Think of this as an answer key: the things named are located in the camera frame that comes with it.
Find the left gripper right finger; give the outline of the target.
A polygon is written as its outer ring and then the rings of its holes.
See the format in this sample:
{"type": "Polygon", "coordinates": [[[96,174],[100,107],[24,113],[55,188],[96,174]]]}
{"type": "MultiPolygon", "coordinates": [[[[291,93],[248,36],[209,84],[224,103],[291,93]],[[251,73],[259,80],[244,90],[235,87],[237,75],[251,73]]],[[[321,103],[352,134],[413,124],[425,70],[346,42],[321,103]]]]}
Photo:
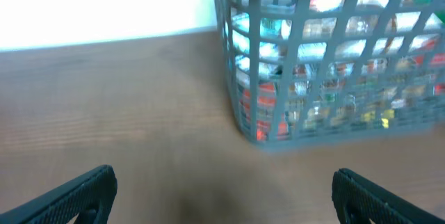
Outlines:
{"type": "Polygon", "coordinates": [[[444,224],[440,219],[347,168],[332,179],[341,224],[444,224]]]}

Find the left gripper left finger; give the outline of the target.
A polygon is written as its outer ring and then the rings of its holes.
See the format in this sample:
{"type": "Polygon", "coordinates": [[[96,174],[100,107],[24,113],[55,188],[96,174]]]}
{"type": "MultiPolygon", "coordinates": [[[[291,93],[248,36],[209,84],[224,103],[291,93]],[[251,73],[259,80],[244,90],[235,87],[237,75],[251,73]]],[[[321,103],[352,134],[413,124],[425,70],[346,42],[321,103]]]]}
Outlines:
{"type": "Polygon", "coordinates": [[[118,190],[113,167],[98,166],[1,214],[2,223],[106,223],[118,190]]]}

